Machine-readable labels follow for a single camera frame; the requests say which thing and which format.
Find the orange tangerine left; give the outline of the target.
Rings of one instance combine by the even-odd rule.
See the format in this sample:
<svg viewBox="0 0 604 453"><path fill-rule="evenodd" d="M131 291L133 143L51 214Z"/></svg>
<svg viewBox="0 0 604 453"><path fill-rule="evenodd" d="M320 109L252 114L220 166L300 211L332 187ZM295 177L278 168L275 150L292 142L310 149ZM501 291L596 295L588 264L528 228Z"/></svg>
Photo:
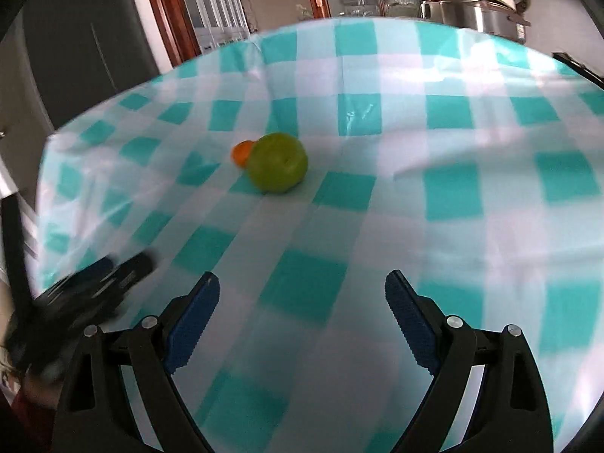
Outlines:
<svg viewBox="0 0 604 453"><path fill-rule="evenodd" d="M246 169L251 151L255 145L253 140L245 140L233 146L230 157L233 162L241 169Z"/></svg>

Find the left green apple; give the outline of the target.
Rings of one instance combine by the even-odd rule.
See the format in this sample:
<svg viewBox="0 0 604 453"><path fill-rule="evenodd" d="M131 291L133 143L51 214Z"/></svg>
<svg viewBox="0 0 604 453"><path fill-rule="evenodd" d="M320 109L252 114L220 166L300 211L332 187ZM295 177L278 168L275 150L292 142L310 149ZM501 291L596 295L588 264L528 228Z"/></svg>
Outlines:
<svg viewBox="0 0 604 453"><path fill-rule="evenodd" d="M308 165L308 156L301 141L290 134L276 132L254 143L246 172L257 189L285 193L304 179Z"/></svg>

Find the teal checkered tablecloth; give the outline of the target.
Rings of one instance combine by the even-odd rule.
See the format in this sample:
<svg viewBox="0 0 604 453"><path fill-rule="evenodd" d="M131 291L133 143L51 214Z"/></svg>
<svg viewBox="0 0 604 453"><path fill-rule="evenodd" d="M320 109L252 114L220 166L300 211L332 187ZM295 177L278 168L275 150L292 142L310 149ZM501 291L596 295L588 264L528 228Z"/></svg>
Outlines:
<svg viewBox="0 0 604 453"><path fill-rule="evenodd" d="M233 146L282 132L285 193ZM218 452L386 452L430 378L387 274L470 325L524 332L564 448L603 391L603 93L522 45L343 18L223 47L47 142L41 287L151 248L120 327L211 271L219 305L175 381Z"/></svg>

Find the white rice cooker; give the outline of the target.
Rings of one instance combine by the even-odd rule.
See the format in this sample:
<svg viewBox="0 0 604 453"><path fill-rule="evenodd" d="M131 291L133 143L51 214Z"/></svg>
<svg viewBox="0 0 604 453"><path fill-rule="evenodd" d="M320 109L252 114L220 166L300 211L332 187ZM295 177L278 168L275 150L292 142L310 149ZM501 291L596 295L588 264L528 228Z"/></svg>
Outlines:
<svg viewBox="0 0 604 453"><path fill-rule="evenodd" d="M523 44L530 27L524 17L529 4L530 0L426 0L421 18Z"/></svg>

